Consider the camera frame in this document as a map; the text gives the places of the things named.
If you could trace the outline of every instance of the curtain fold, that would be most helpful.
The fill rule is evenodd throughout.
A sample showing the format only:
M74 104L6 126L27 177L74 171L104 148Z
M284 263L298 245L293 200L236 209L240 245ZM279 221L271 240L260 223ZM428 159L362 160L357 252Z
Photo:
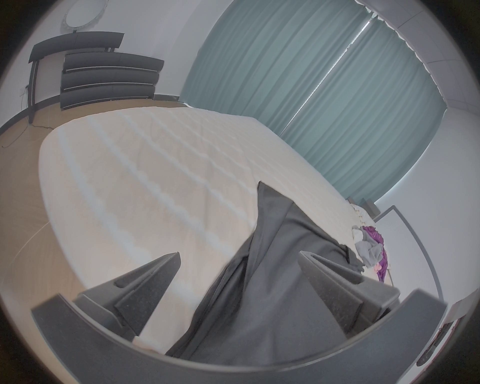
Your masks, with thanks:
M256 118L344 197L375 201L418 160L446 105L384 22L349 46L370 17L353 0L234 0L180 101Z

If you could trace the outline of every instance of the purple cloth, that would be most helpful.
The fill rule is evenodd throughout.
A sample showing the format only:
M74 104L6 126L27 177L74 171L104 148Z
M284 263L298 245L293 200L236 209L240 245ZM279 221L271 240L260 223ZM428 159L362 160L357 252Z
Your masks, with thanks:
M377 232L375 227L362 227L376 242L384 245L384 239L380 233ZM383 283L385 281L385 275L387 274L387 267L388 267L388 259L387 259L387 252L384 250L382 251L382 259L378 264L382 267L380 271L377 272L378 279Z

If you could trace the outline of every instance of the wooden floor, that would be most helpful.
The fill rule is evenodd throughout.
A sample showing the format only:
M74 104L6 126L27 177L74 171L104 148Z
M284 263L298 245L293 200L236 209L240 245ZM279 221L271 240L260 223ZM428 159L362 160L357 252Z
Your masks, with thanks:
M54 129L83 116L146 106L184 105L122 100L61 111L54 104L37 111L33 125L27 126L22 119L0 135L0 304L27 347L63 383L77 381L43 340L30 310L56 293L73 299L84 287L66 262L48 222L38 180L38 153L51 129L35 125Z

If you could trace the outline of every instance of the beige bed sheet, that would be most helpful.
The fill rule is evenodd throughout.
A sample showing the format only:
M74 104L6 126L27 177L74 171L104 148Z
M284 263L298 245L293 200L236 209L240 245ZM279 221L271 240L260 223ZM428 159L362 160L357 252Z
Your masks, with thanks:
M144 107L72 120L40 149L51 225L90 288L179 251L181 268L141 334L163 353L255 228L256 186L289 197L355 250L360 219L300 155L249 117Z

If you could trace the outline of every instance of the power cord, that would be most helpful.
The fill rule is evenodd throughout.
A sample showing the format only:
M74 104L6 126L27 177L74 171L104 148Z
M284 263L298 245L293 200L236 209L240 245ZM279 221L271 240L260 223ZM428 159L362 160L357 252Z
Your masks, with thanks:
M26 92L26 89L25 89L25 91L24 91L23 94L22 94L22 100L20 101L20 110L22 110L22 108L23 108L23 106L24 106L24 96L25 96L25 92ZM6 147L4 147L4 146L2 145L2 146L1 146L2 148L8 148L10 145L12 145L14 142L16 142L16 141L20 138L20 136L22 136L23 133L27 130L27 128L28 128L29 125L30 125L31 127L35 127L35 128L46 128L46 129L51 129L51 130L53 130L52 127L46 127L46 126L44 126L44 125L28 124L28 117L27 117L26 119L27 119L27 125L25 125L25 128L24 128L24 130L22 131L22 133L19 134L19 135L17 136L17 138L16 138L15 140L13 140L10 144L8 144Z

